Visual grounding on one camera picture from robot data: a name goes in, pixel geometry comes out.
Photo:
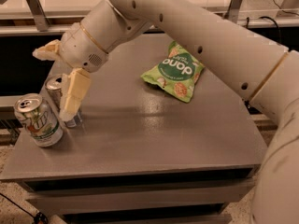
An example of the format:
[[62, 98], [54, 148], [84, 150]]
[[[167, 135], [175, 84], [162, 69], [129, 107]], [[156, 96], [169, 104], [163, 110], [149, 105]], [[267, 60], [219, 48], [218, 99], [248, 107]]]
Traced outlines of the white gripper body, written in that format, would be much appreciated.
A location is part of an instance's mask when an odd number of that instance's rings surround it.
[[96, 72], [107, 60], [108, 54], [79, 23], [74, 23], [61, 38], [59, 55], [72, 68]]

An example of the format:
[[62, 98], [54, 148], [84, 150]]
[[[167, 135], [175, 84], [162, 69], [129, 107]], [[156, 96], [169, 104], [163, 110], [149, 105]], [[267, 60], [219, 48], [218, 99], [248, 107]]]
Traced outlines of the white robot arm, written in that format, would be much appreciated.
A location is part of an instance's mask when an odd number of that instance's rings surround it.
[[278, 130], [264, 156], [250, 224], [299, 224], [299, 59], [295, 51], [186, 0], [104, 0], [61, 40], [36, 49], [40, 60], [95, 72], [119, 44], [155, 25], [273, 120]]

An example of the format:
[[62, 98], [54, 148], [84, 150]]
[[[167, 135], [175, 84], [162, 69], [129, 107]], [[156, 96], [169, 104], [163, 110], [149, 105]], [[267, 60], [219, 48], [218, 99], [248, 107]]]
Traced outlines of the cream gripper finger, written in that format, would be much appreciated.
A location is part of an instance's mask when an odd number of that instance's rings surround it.
[[58, 39], [50, 41], [45, 46], [42, 46], [33, 51], [33, 56], [41, 61], [60, 61], [59, 48], [61, 41]]
[[83, 68], [74, 68], [69, 75], [63, 74], [59, 111], [62, 121], [69, 121], [76, 116], [90, 86], [90, 73]]

